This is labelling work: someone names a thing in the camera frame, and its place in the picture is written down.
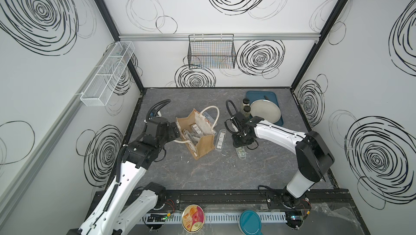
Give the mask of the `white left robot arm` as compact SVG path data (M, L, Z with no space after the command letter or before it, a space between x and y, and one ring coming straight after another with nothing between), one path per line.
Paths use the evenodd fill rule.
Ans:
M180 136L178 126L164 117L147 120L142 134L124 145L116 161L111 187L79 228L70 235L126 235L146 213L163 204L165 187L149 183L129 206L128 198L164 146Z

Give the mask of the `burlap canvas tote bag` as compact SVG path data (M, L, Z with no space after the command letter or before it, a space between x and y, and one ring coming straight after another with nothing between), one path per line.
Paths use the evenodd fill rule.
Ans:
M210 109L215 109L217 112L213 123L204 115ZM194 109L188 117L176 118L181 138L179 143L186 145L195 160L199 160L215 149L216 131L214 128L218 119L219 109L216 106L208 106L202 112Z

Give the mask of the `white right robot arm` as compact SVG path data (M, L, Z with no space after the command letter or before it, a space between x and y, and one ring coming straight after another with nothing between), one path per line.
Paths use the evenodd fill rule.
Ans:
M233 129L235 148L257 144L258 139L270 141L281 146L296 156L298 170L281 193L281 202L289 209L300 204L304 194L316 183L325 178L325 174L335 162L335 158L321 135L315 131L296 132L277 126L255 116L251 119L241 112L228 119Z

